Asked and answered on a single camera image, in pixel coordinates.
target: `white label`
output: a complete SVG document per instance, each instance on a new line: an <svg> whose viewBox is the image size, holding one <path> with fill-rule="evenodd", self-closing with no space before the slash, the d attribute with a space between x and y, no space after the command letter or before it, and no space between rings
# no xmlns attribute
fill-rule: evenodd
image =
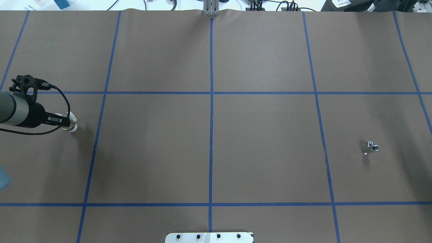
<svg viewBox="0 0 432 243"><path fill-rule="evenodd" d="M349 0L331 0L331 2L336 6L336 8L341 8L351 4Z"/></svg>

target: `light blue object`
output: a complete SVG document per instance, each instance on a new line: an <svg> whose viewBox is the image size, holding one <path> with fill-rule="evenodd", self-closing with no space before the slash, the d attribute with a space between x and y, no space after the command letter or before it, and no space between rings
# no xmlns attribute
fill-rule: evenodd
<svg viewBox="0 0 432 243"><path fill-rule="evenodd" d="M70 4L67 2L67 0L54 0L54 2L57 4L57 6L60 9L64 9L70 6Z"/></svg>
<svg viewBox="0 0 432 243"><path fill-rule="evenodd" d="M10 176L0 166L0 191L7 187L11 181L12 179L10 178Z"/></svg>

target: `shiny metal object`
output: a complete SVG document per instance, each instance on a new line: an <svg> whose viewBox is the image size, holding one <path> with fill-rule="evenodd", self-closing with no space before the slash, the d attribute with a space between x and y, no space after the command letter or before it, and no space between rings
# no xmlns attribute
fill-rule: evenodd
<svg viewBox="0 0 432 243"><path fill-rule="evenodd" d="M374 142L368 141L366 144L368 145L368 147L362 149L364 155L379 151L379 146L374 144Z"/></svg>

